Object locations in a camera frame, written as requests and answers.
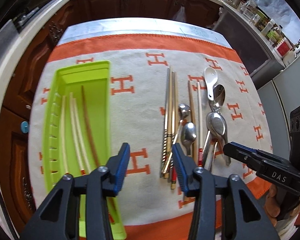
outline blue round knob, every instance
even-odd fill
[[[23,133],[29,132],[29,123],[27,121],[23,121],[21,123],[21,132],[23,132]]]

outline cabinet door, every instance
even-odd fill
[[[130,0],[129,16],[171,19],[179,7],[179,0]]]
[[[20,130],[23,118],[5,107],[0,113],[0,186],[11,220],[20,233],[35,205],[28,169],[28,136]]]
[[[128,0],[78,0],[82,21],[126,17]]]
[[[52,49],[49,31],[45,27],[29,44],[10,79],[3,106],[26,120],[30,118],[29,106],[32,106],[41,72]]]
[[[220,5],[209,0],[181,0],[185,7],[186,22],[206,27],[219,19]]]
[[[70,0],[58,10],[46,24],[53,45],[57,45],[61,36],[69,26],[81,22],[78,1]]]

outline tablecloth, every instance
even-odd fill
[[[78,26],[73,26],[72,31],[79,30]],[[202,33],[211,32],[195,28]],[[194,200],[183,201],[179,187],[171,190],[167,180],[159,178],[167,68],[170,66],[177,72],[179,102],[189,103],[187,82],[191,81],[197,122],[196,83],[200,82],[204,95],[203,70],[207,66],[216,69],[218,83],[226,90],[221,114],[228,125],[228,140],[272,151],[266,116],[253,82],[237,53],[227,42],[220,45],[219,35],[215,35],[219,41],[213,43],[203,38],[204,35],[194,38],[176,33],[107,35],[104,32],[103,36],[87,35],[83,39],[60,42],[42,72],[31,111],[29,170],[36,205],[47,195],[43,173],[50,171],[42,167],[41,132],[54,72],[74,64],[110,60],[112,155],[118,153],[123,142],[131,147],[128,173],[118,196],[128,239],[186,239]],[[208,112],[210,109],[203,98],[204,134]],[[268,190],[269,183],[256,177],[245,164],[232,160],[226,166],[221,153],[221,149],[216,153],[213,174],[224,177],[239,174],[257,198]],[[221,225],[219,199],[217,196],[217,226]]]

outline table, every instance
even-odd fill
[[[167,67],[178,73],[179,101],[188,103],[187,82],[206,88],[202,72],[212,66],[226,89],[221,114],[228,124],[228,140],[271,152],[271,138],[258,93],[237,53],[213,31],[169,20],[118,18],[69,27],[51,54],[40,78],[30,118],[29,172],[36,205],[47,195],[42,169],[41,137],[45,102],[55,70],[108,59],[111,61],[111,148],[116,155],[129,142],[128,174],[119,204],[128,239],[184,239],[193,199],[183,201],[180,189],[159,178]],[[203,97],[203,116],[210,110]],[[212,172],[237,173],[259,198],[269,183],[233,160],[225,166],[219,149]],[[221,203],[217,197],[217,212]],[[221,217],[217,217],[217,226]]]

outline orange stripe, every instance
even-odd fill
[[[208,41],[158,34],[120,34],[93,37],[57,46],[48,62],[83,54],[124,49],[168,49],[196,52],[242,64],[235,50]]]
[[[256,177],[247,183],[256,198],[260,198],[270,187],[270,183]],[[221,226],[221,200],[216,203],[216,228]],[[169,220],[147,225],[125,226],[127,240],[186,240],[188,238],[192,212]]]

